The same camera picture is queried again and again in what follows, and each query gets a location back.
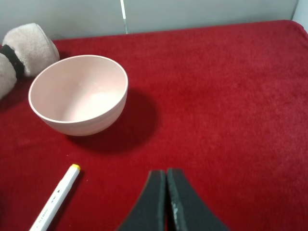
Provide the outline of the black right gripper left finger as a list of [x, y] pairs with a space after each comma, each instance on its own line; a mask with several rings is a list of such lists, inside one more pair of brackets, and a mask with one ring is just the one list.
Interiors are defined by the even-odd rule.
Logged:
[[146, 184], [118, 231], [165, 230], [166, 173], [149, 172]]

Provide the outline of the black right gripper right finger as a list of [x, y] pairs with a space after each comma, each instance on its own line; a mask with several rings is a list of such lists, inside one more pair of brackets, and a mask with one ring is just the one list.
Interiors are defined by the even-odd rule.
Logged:
[[169, 231], [227, 231], [229, 228], [207, 207], [181, 169], [167, 170]]

